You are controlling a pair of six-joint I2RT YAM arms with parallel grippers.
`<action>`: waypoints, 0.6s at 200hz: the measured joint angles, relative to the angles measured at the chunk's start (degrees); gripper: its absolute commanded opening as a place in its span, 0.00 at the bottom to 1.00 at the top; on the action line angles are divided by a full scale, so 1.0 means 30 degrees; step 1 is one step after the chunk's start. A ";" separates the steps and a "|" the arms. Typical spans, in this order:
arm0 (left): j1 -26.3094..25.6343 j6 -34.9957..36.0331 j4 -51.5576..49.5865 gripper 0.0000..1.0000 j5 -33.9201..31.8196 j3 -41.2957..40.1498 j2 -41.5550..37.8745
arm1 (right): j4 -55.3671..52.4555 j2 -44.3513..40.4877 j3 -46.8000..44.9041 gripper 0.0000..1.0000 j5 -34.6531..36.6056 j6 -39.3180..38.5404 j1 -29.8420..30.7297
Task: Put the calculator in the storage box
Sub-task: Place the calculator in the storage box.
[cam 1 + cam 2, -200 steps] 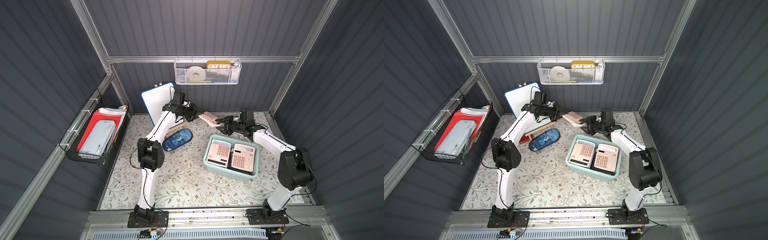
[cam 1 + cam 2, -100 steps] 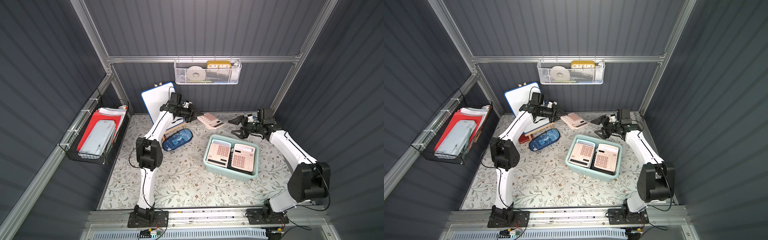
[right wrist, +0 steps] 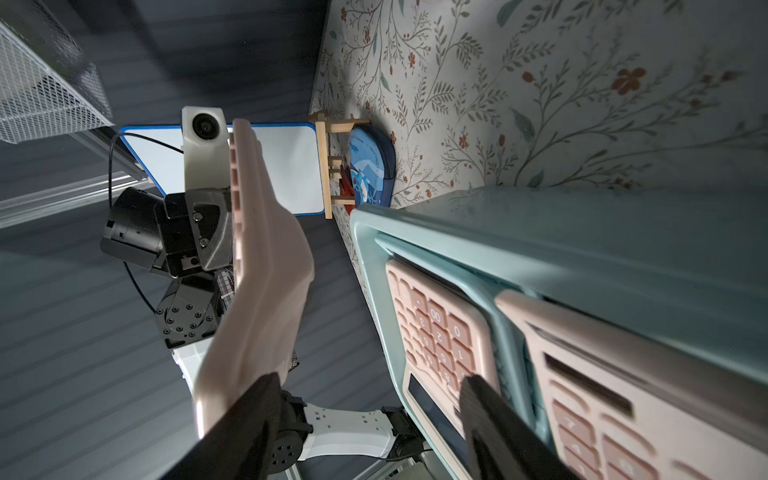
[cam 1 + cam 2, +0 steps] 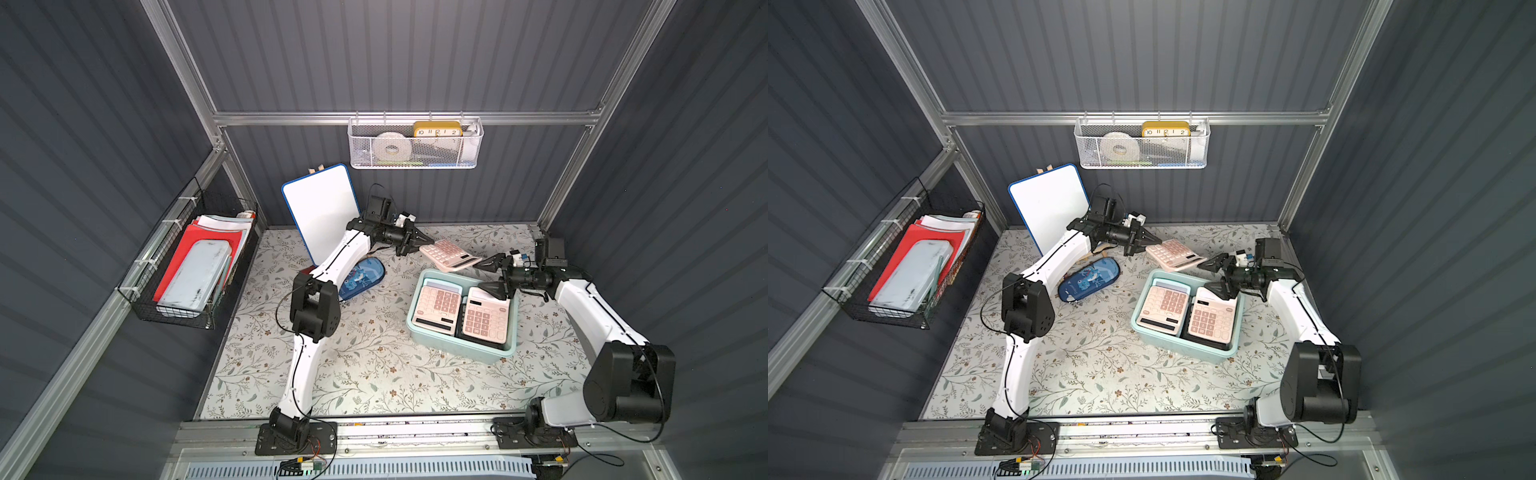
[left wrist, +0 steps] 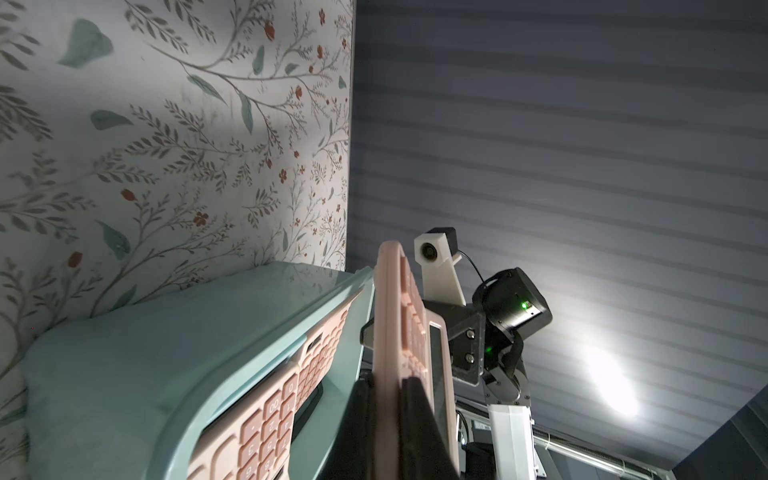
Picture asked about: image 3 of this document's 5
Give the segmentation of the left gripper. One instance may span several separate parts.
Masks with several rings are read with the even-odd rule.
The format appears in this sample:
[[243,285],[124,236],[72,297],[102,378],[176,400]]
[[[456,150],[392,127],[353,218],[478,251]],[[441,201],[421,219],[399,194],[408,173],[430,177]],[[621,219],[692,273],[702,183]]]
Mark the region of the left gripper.
[[212,272],[232,264],[230,189],[169,194],[155,207],[155,218],[171,277]]

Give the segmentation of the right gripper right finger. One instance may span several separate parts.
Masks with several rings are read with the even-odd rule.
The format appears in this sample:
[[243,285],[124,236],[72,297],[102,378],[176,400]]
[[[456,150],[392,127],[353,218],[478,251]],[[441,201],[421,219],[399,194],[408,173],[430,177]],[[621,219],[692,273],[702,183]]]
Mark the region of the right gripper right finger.
[[459,405],[474,479],[578,479],[481,376],[462,381]]

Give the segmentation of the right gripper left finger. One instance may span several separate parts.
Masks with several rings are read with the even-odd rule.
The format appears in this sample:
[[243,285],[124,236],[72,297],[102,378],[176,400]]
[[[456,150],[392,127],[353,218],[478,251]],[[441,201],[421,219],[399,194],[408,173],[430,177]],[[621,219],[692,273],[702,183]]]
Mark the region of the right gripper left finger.
[[280,420],[279,377],[260,377],[165,479],[265,479]]

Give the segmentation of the small pink calculator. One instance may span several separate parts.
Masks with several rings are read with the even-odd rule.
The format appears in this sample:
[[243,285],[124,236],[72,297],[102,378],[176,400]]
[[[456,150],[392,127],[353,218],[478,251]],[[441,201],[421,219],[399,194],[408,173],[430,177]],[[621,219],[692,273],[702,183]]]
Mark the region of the small pink calculator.
[[262,144],[236,119],[230,149],[235,295],[198,371],[195,425],[208,434],[261,377],[285,383],[315,271],[307,238],[277,200]]

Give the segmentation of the pink calculator back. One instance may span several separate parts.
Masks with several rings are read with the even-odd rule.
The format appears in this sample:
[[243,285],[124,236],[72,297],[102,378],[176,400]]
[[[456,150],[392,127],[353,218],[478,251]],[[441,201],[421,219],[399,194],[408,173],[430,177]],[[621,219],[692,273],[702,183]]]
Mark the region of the pink calculator back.
[[467,479],[462,381],[478,375],[501,391],[488,321],[469,301],[403,261],[389,260],[385,271],[404,348],[406,403],[447,467]]

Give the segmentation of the mint green storage box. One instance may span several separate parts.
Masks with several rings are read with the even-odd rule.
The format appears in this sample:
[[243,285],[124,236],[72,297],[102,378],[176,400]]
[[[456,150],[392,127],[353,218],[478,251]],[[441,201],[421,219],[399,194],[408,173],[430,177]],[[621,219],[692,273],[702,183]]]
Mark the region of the mint green storage box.
[[350,231],[396,392],[452,478],[406,403],[385,271],[392,255],[380,234],[470,269],[500,293],[609,323],[767,389],[763,194],[483,187],[399,210],[364,205]]

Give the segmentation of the teal calculator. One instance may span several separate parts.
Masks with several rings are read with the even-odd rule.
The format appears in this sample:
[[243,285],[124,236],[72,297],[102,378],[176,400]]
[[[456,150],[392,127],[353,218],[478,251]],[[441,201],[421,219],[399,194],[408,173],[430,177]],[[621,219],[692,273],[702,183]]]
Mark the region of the teal calculator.
[[501,389],[498,393],[544,443],[550,442],[549,420],[536,384],[535,371],[524,336],[495,304],[495,298],[502,290],[501,285],[461,265],[388,235],[380,234],[376,241],[391,253],[389,260],[403,261],[425,273],[469,301],[481,312],[491,331]]

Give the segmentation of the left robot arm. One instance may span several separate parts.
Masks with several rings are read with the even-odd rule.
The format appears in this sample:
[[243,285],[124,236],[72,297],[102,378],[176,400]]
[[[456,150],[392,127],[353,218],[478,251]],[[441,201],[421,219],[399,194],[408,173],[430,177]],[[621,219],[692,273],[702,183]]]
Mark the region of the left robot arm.
[[[160,197],[129,187],[110,201],[101,249],[126,267],[137,265],[170,279],[153,313],[189,386],[235,296],[232,217],[227,189]],[[295,464],[305,459],[352,455],[379,460],[365,475],[384,479],[415,465],[429,450],[401,407],[328,410],[287,391],[279,406],[265,474],[295,477]]]

